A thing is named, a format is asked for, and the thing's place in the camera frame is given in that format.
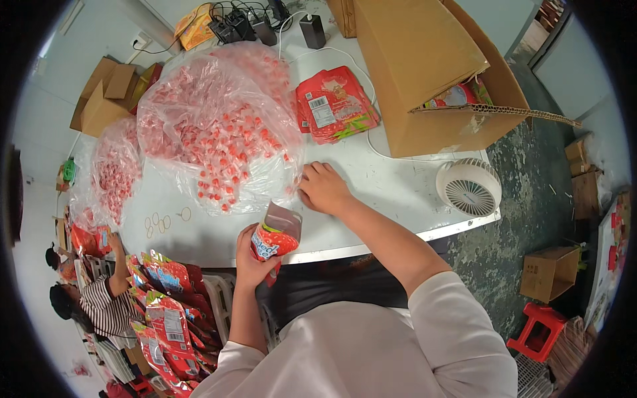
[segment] black pants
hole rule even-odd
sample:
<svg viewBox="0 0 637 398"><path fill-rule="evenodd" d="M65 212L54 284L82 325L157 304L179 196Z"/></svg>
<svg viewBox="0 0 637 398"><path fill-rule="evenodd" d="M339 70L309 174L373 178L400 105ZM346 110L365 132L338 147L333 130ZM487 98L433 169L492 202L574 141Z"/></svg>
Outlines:
<svg viewBox="0 0 637 398"><path fill-rule="evenodd" d="M448 238L429 242L445 258ZM407 294L395 276L373 256L282 266L276 283L261 283L257 300L280 331L297 316L336 301L407 308Z"/></svg>

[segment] black hair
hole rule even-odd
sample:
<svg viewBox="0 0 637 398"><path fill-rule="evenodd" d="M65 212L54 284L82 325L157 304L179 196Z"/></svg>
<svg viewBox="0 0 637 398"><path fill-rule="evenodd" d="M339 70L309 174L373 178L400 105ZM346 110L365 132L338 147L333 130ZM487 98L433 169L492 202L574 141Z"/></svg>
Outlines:
<svg viewBox="0 0 637 398"><path fill-rule="evenodd" d="M66 292L64 287L57 284L51 286L49 299L55 313L64 320L73 319L82 326L86 333L95 333L95 327L89 316L81 309L80 305Z"/></svg>
<svg viewBox="0 0 637 398"><path fill-rule="evenodd" d="M58 256L55 250L53 250L53 246L54 246L54 243L51 242L51 247L47 249L47 252L44 254L44 257L47 260L48 266L53 268L54 271L57 271L57 268L60 265L60 256Z"/></svg>

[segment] power adapter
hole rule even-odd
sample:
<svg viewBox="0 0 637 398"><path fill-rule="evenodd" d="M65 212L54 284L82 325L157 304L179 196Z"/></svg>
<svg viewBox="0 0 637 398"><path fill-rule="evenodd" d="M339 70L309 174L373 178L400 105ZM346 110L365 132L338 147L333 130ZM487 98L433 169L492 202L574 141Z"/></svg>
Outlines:
<svg viewBox="0 0 637 398"><path fill-rule="evenodd" d="M284 21L290 16L290 13L287 12L281 0L268 0L268 3L270 4L268 8L272 10L272 16L274 16L276 20Z"/></svg>
<svg viewBox="0 0 637 398"><path fill-rule="evenodd" d="M232 26L228 26L224 21L213 19L212 22L208 24L208 27L223 44L241 41L239 33L237 33Z"/></svg>
<svg viewBox="0 0 637 398"><path fill-rule="evenodd" d="M252 26L250 26L250 22L248 22L248 18L245 16L243 11L235 8L225 17L225 21L228 25L233 27L235 31L237 31L242 40L255 41L257 39L257 37L254 36Z"/></svg>
<svg viewBox="0 0 637 398"><path fill-rule="evenodd" d="M259 39L261 39L261 43L265 44L266 46L273 46L278 41L276 33L274 29L272 29L272 25L270 25L270 19L267 15L255 17L252 20L252 28L257 33Z"/></svg>
<svg viewBox="0 0 637 398"><path fill-rule="evenodd" d="M299 26L301 26L305 44L308 48L314 48L315 50L323 48L327 40L325 39L320 16L312 15L312 19L309 19L309 15L306 15L299 21Z"/></svg>

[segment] red plastic stool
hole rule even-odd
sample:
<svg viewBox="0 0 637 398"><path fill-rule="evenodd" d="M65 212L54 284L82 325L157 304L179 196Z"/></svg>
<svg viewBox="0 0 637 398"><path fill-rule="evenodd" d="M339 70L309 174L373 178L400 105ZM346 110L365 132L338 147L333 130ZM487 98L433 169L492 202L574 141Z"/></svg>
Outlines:
<svg viewBox="0 0 637 398"><path fill-rule="evenodd" d="M144 376L137 376L137 378L133 381L130 381L129 384L140 397L143 397L144 395L150 394L151 392L155 391L148 382L148 379Z"/></svg>
<svg viewBox="0 0 637 398"><path fill-rule="evenodd" d="M529 317L529 320L518 340L509 339L506 346L518 350L537 362L544 362L567 319L549 306L540 307L532 302L528 302L524 306L523 312ZM531 336L536 322L539 322L543 328L539 334Z"/></svg>

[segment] person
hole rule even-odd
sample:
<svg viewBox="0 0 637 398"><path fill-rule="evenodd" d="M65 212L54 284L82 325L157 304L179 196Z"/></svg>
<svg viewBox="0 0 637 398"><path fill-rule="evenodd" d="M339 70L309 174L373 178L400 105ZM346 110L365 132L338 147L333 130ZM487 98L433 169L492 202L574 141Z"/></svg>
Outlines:
<svg viewBox="0 0 637 398"><path fill-rule="evenodd" d="M129 300L126 278L130 273L119 235L110 233L107 239L115 252L114 274L102 275L82 290L58 283L51 287L49 297L51 306L62 319L75 320L85 332L108 338L129 338L126 336L131 330L129 320L143 321L143 318Z"/></svg>
<svg viewBox="0 0 637 398"><path fill-rule="evenodd" d="M60 279L64 283L72 283L77 285L78 277L75 274L75 253L69 253L63 248L58 248L57 252L53 250L53 242L51 242L51 247L47 249L45 252L45 259L47 260L47 264L49 267L53 268L54 271L60 275ZM62 261L61 256L65 255L66 260Z"/></svg>
<svg viewBox="0 0 637 398"><path fill-rule="evenodd" d="M426 242L356 199L328 163L313 162L303 172L305 205L358 235L400 282L408 310L323 304L285 325L268 353L255 288L278 260L251 256L256 224L250 225L237 239L229 340L217 370L191 398L517 396L514 359L451 267Z"/></svg>

